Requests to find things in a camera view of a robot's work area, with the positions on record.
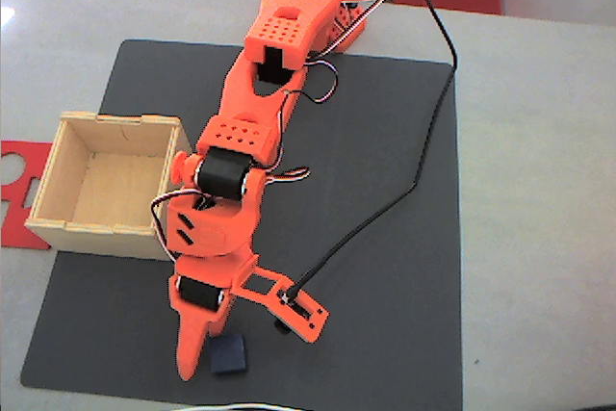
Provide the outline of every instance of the orange robotic arm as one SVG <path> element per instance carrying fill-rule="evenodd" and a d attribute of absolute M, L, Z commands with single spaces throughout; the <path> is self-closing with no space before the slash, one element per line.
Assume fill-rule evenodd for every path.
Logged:
<path fill-rule="evenodd" d="M 341 33 L 340 25 L 361 13 L 343 8 L 342 1 L 261 0 L 244 50 L 227 74 L 218 114 L 207 123 L 196 152 L 175 157 L 172 180 L 187 194 L 169 202 L 166 246 L 177 256 L 168 290 L 180 316 L 177 364 L 184 380 L 193 376 L 206 337 L 221 333 L 236 297 L 264 305 L 306 342 L 321 334 L 328 312 L 303 291 L 289 300 L 286 291 L 294 282 L 260 268 L 251 245 L 309 54 L 326 47 Z M 258 95 L 256 80 L 279 89 Z M 267 294 L 245 287 L 253 274 L 273 281 Z"/>

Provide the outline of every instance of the open wooden box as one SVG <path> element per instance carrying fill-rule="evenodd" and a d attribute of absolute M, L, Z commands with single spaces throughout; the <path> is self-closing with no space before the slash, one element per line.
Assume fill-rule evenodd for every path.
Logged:
<path fill-rule="evenodd" d="M 63 113 L 26 226 L 60 250 L 166 259 L 150 201 L 178 150 L 191 151 L 177 117 Z"/>

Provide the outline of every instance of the dark gray mat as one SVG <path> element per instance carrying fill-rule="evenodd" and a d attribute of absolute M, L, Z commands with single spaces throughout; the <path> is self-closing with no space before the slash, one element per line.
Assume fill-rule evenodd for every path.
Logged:
<path fill-rule="evenodd" d="M 236 47 L 126 41 L 101 113 L 179 115 L 195 143 L 218 108 Z M 254 249 L 297 278 L 412 178 L 445 64 L 340 56 L 340 87 L 301 99 L 283 167 L 312 175 L 268 187 Z M 308 90 L 327 88 L 311 70 Z M 226 328 L 248 371 L 195 377 L 175 367 L 171 263 L 59 252 L 21 375 L 28 387 L 184 403 L 262 401 L 314 410 L 462 408 L 460 239 L 453 91 L 416 192 L 339 252 L 306 287 L 331 313 L 321 338 L 282 336 L 239 300 Z"/>

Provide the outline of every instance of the gray tabletop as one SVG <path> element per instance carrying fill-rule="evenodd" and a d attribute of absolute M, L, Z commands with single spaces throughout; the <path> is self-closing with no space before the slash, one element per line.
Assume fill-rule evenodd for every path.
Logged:
<path fill-rule="evenodd" d="M 258 2 L 2 0 L 2 139 L 52 141 L 61 111 L 97 111 L 124 39 L 240 44 Z M 616 29 L 443 19 L 461 61 L 465 409 L 616 401 Z M 389 5 L 349 53 L 448 58 L 425 10 Z M 18 171 L 3 160 L 2 183 Z M 19 384 L 53 261 L 2 249 L 6 409 L 171 408 Z"/>

